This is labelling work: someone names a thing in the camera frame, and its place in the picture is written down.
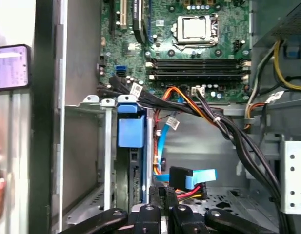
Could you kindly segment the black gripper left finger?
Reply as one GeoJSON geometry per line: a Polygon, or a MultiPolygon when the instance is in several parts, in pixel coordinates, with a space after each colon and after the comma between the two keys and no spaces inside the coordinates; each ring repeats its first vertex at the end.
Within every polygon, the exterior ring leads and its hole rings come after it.
{"type": "Polygon", "coordinates": [[[130,212],[112,208],[73,225],[62,234],[159,234],[161,210],[159,188],[149,188],[149,203],[134,205],[130,212]]]}

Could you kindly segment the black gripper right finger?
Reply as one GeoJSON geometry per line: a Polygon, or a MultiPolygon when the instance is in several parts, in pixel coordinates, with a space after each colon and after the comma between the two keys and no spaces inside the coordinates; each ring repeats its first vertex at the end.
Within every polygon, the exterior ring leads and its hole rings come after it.
{"type": "Polygon", "coordinates": [[[273,234],[274,231],[221,209],[201,215],[179,204],[173,188],[167,187],[165,202],[169,209],[170,234],[273,234]]]}

